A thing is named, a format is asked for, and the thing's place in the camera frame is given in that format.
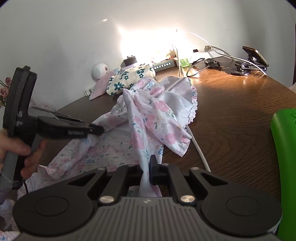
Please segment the person left hand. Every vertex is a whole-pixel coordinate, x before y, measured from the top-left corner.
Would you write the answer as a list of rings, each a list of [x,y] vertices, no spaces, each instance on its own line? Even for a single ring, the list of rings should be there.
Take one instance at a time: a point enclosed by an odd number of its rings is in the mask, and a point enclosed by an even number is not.
[[[27,144],[19,138],[9,138],[7,136],[7,130],[3,128],[1,130],[1,168],[3,167],[3,161],[8,151],[24,156],[24,168],[21,170],[21,175],[25,180],[29,179],[37,171],[39,160],[41,159],[46,143],[46,140],[41,141],[37,150],[31,153],[31,149]]]

